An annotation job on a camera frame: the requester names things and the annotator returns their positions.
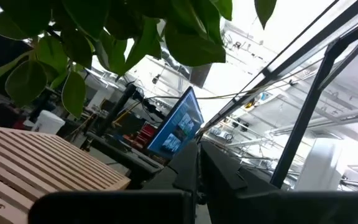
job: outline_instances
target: computer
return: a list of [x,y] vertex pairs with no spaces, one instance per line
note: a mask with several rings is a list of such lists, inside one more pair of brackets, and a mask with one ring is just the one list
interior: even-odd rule
[[147,149],[165,159],[172,159],[204,123],[203,115],[192,87],[189,87],[158,127]]

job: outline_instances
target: houseplant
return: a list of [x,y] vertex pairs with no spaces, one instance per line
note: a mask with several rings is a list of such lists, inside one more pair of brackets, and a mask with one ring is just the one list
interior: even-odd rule
[[[254,1],[264,27],[276,0]],[[232,19],[232,0],[0,0],[0,6],[0,35],[31,39],[34,47],[0,67],[1,77],[26,58],[5,85],[17,106],[64,82],[63,105],[79,117],[85,83],[77,71],[90,68],[93,55],[106,70],[123,76],[146,55],[161,57],[163,35],[181,64],[226,61],[219,22]],[[159,34],[161,21],[165,28]],[[125,58],[128,39],[134,45]]]

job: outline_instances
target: computer monitor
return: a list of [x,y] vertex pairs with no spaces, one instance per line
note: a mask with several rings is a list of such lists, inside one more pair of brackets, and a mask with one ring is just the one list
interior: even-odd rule
[[203,115],[189,87],[158,127],[147,149],[166,159],[180,152],[204,123]]

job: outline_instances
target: wooden slatted surface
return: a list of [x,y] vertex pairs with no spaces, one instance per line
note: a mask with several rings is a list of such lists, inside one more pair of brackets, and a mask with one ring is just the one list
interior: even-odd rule
[[41,196],[59,190],[122,190],[129,179],[64,139],[0,128],[0,223],[26,223]]

